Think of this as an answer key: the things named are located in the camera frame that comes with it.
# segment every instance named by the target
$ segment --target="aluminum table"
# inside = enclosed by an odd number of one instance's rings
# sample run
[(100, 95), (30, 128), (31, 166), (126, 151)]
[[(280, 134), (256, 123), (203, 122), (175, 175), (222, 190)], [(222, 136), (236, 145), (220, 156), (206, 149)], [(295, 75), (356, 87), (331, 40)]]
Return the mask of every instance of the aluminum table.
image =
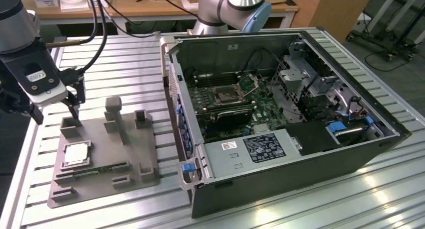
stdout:
[[(0, 228), (421, 228), (425, 225), (425, 118), (384, 84), (333, 37), (307, 30), (367, 90), (413, 132), (393, 150), (356, 173), (199, 219), (191, 218), (180, 189), (178, 152), (162, 82), (160, 37), (111, 36), (86, 74), (82, 119), (102, 117), (104, 98), (120, 96), (123, 113), (154, 116), (162, 183), (150, 188), (51, 209), (47, 206), (59, 142), (59, 124), (71, 116), (63, 104), (48, 106), (44, 125), (31, 121)], [(83, 66), (102, 38), (54, 50), (58, 66)]]

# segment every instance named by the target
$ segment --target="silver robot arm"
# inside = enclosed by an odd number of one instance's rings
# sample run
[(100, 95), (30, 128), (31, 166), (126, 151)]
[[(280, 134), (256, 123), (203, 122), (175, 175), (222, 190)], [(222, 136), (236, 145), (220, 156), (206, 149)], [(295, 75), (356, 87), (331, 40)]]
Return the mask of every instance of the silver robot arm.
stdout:
[[(63, 102), (78, 118), (86, 95), (78, 71), (58, 69), (34, 18), (20, 0), (0, 0), (0, 109), (28, 114), (42, 124), (38, 107)], [(74, 84), (78, 95), (66, 87)]]
[(192, 34), (226, 34), (227, 25), (243, 32), (257, 32), (271, 12), (272, 5), (264, 0), (200, 0), (199, 20)]

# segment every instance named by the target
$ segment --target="motherboard chip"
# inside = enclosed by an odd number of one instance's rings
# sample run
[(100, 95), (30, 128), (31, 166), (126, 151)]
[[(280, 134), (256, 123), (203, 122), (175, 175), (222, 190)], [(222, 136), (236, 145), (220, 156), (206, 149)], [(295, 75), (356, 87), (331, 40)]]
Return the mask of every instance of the motherboard chip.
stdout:
[(232, 86), (218, 87), (215, 97), (219, 103), (231, 103), (240, 100), (239, 94)]

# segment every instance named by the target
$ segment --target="black cable on floor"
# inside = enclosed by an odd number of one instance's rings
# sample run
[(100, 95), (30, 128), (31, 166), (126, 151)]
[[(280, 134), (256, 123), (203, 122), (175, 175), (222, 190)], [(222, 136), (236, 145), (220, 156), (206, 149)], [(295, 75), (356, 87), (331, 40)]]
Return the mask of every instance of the black cable on floor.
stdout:
[(369, 55), (365, 57), (365, 62), (367, 62), (367, 64), (368, 64), (373, 69), (376, 69), (377, 71), (391, 72), (391, 71), (396, 70), (397, 68), (403, 67), (404, 65), (409, 64), (409, 61), (408, 61), (407, 63), (403, 63), (401, 65), (396, 66), (395, 68), (391, 68), (389, 70), (383, 70), (383, 69), (375, 67), (375, 66), (371, 64), (371, 62), (368, 61), (368, 58), (369, 58), (371, 56), (373, 56), (373, 55), (376, 55), (376, 54), (380, 54), (380, 53), (384, 53), (384, 52), (385, 52), (385, 51), (375, 52), (375, 53), (369, 54)]

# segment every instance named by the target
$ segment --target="black cable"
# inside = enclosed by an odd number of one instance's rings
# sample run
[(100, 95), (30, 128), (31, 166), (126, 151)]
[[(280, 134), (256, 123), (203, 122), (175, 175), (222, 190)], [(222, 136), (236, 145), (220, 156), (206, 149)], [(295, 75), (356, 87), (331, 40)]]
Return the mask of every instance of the black cable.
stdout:
[(147, 38), (147, 37), (154, 36), (154, 34), (144, 35), (144, 36), (136, 36), (136, 35), (128, 33), (128, 32), (119, 26), (119, 24), (115, 22), (115, 20), (112, 19), (112, 17), (110, 17), (110, 20), (112, 21), (112, 24), (116, 26), (116, 28), (118, 28), (122, 32), (124, 32), (126, 35), (130, 35), (130, 36), (136, 37), (136, 38)]
[(92, 13), (94, 13), (94, 31), (92, 31), (91, 36), (82, 41), (82, 44), (91, 42), (91, 41), (95, 39), (95, 36), (96, 36), (96, 34), (98, 34), (98, 14), (96, 14), (96, 7), (95, 7), (94, 0), (90, 0), (90, 2), (91, 2), (91, 4), (92, 4)]
[(82, 74), (86, 73), (86, 71), (92, 67), (92, 65), (95, 64), (99, 56), (100, 56), (100, 53), (102, 51), (104, 50), (106, 48), (106, 45), (107, 45), (107, 40), (108, 40), (108, 30), (107, 30), (107, 19), (106, 19), (106, 13), (104, 13), (104, 8), (103, 8), (103, 4), (102, 4), (102, 1), (100, 0), (96, 0), (98, 1), (98, 5), (99, 5), (99, 10), (100, 10), (100, 18), (102, 18), (102, 25), (103, 25), (103, 30), (104, 30), (104, 34), (103, 34), (103, 40), (102, 40), (102, 43), (100, 43), (100, 47), (98, 49), (98, 52), (92, 58), (92, 60), (87, 63), (87, 65), (79, 70)]
[(284, 111), (288, 111), (288, 112), (293, 113), (295, 115), (303, 115), (303, 116), (304, 116), (304, 114), (300, 114), (300, 113), (296, 113), (296, 112), (293, 112), (293, 111), (289, 111), (289, 110), (287, 110), (284, 107), (281, 107), (281, 108), (284, 109)]
[(369, 54), (369, 55), (365, 57), (365, 62), (367, 62), (367, 64), (368, 64), (373, 69), (376, 69), (377, 71), (391, 72), (391, 71), (396, 70), (397, 68), (403, 67), (404, 65), (409, 64), (409, 61), (408, 61), (407, 63), (403, 63), (401, 65), (396, 66), (395, 68), (391, 68), (389, 70), (383, 70), (383, 69), (375, 67), (375, 66), (369, 63), (368, 58), (369, 58), (371, 56), (373, 56), (373, 55), (376, 55), (376, 54), (379, 54), (379, 53), (384, 53), (384, 52), (385, 52), (385, 51), (375, 52), (375, 53)]
[[(247, 68), (248, 68), (248, 65), (250, 65), (250, 62), (251, 62), (254, 56), (255, 56), (256, 53), (260, 52), (260, 51), (265, 51), (265, 52), (275, 58), (275, 60), (279, 62), (280, 65), (283, 65), (283, 66), (285, 65), (284, 62), (279, 59), (279, 57), (276, 56), (276, 54), (275, 54), (273, 52), (271, 52), (271, 51), (269, 51), (267, 48), (264, 48), (264, 47), (259, 47), (259, 48), (256, 48), (256, 49), (251, 52), (251, 55), (248, 56), (248, 60), (247, 60), (247, 62), (246, 62), (246, 64), (244, 64), (244, 67), (243, 67), (243, 69), (242, 69), (240, 74), (243, 74), (243, 73), (246, 72), (246, 70), (247, 70)], [(261, 61), (263, 61), (263, 56), (261, 56), (260, 63), (257, 64), (256, 68), (260, 66)]]
[(132, 24), (136, 28), (139, 28), (139, 26), (142, 25), (142, 24), (144, 24), (144, 22), (142, 22), (142, 23), (135, 23), (116, 8), (115, 8), (115, 6), (111, 4), (111, 2), (108, 1), (108, 0), (104, 0), (106, 2), (107, 2), (107, 4), (111, 6), (111, 8), (115, 10), (115, 12), (118, 13), (118, 14), (120, 14), (120, 16), (128, 21), (128, 23), (130, 24)]
[(308, 89), (312, 87), (312, 85), (313, 85), (313, 83), (317, 81), (319, 77), (320, 77), (320, 74), (317, 73), (317, 74), (315, 75), (315, 77), (313, 77), (311, 83), (308, 83), (305, 89), (301, 91), (300, 98), (307, 94)]
[(196, 18), (199, 17), (199, 15), (196, 15), (195, 13), (190, 12), (188, 10), (186, 10), (183, 7), (180, 7), (179, 5), (176, 5), (172, 1), (166, 0), (171, 5), (174, 5), (176, 8), (179, 8), (182, 11), (187, 12), (188, 14), (191, 14), (192, 16), (195, 16)]

